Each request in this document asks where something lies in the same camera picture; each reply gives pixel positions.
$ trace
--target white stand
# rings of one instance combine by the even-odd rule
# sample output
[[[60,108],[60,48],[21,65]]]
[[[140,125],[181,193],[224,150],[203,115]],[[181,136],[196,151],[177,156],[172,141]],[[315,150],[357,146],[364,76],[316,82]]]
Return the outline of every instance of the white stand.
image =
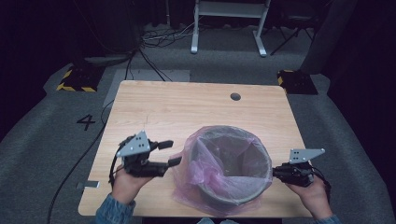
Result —
[[[244,17],[244,18],[261,18],[259,30],[253,31],[257,48],[262,57],[267,55],[262,39],[262,27],[267,17],[268,8],[271,0],[265,0],[265,4],[245,4],[245,3],[227,3],[227,2],[206,2],[195,0],[194,11],[194,32],[192,34],[191,53],[198,52],[198,22],[199,16],[222,16],[222,17]]]

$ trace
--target hand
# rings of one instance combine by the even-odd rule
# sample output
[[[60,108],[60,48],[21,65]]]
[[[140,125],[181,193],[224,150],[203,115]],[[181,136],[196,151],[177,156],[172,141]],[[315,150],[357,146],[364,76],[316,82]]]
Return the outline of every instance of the hand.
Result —
[[[120,203],[129,204],[134,200],[139,190],[153,177],[134,177],[125,172],[122,165],[117,167],[113,191],[111,195]]]
[[[317,176],[314,175],[314,182],[306,188],[291,184],[286,184],[286,186],[300,196],[303,205],[312,214],[314,219],[323,219],[332,216],[332,209],[328,203],[325,185]]]

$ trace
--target denim sleeve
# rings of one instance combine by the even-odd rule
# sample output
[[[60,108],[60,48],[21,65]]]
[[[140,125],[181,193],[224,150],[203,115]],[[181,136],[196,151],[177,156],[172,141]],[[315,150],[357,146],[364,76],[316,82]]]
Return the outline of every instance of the denim sleeve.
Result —
[[[336,215],[332,215],[328,218],[316,220],[313,222],[313,224],[341,224],[341,221]]]
[[[102,205],[96,210],[95,224],[128,224],[132,218],[136,202],[128,205],[117,202],[108,194]]]

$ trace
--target number 4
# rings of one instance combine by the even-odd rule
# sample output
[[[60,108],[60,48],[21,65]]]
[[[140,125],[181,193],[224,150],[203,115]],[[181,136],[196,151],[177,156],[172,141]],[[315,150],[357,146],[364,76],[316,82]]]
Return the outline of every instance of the number 4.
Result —
[[[90,124],[92,124],[92,123],[95,123],[95,121],[91,121],[92,120],[92,115],[87,115],[87,116],[85,116],[84,118],[82,118],[82,119],[79,119],[78,121],[77,121],[77,123],[83,123],[83,124],[85,124],[85,129],[84,129],[84,131],[87,131],[88,130],[88,127],[90,126]]]

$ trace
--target trash bin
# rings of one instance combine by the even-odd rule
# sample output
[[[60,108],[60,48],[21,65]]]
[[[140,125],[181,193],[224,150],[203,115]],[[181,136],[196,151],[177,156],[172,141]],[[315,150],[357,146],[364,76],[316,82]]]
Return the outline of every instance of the trash bin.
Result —
[[[173,168],[176,199],[211,215],[223,217],[257,207],[260,201],[255,199],[272,183],[265,146],[240,128],[203,127],[177,155],[183,159]]]

